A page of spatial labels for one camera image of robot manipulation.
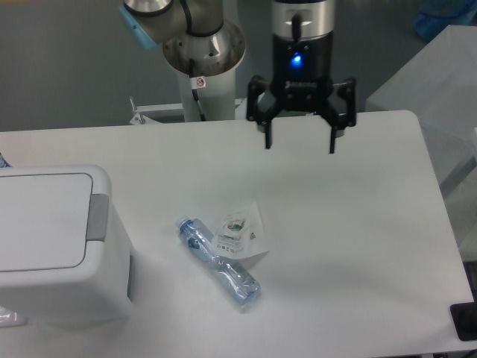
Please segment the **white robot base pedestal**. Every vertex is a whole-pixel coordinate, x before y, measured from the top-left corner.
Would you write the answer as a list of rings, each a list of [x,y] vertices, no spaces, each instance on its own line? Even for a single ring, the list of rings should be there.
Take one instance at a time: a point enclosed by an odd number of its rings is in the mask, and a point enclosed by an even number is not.
[[[175,40],[174,50],[186,121],[234,119],[236,69],[245,55],[241,30],[225,20],[208,37],[183,34]]]

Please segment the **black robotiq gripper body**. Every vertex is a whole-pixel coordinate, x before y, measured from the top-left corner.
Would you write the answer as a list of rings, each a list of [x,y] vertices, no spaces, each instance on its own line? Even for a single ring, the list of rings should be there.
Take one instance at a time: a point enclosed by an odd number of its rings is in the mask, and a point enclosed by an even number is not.
[[[273,1],[271,92],[282,109],[319,112],[332,93],[334,1]]]

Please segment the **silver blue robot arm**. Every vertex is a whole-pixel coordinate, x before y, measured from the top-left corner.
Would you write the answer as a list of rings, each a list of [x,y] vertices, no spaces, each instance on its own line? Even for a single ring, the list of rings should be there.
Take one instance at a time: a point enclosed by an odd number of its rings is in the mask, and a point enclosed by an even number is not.
[[[273,1],[271,81],[255,75],[247,86],[246,118],[272,145],[272,121],[282,111],[321,116],[336,138],[356,125],[356,80],[330,77],[333,1]],[[167,61],[188,79],[221,75],[244,56],[244,37],[224,19],[222,1],[123,1],[119,13],[144,48],[160,44]]]

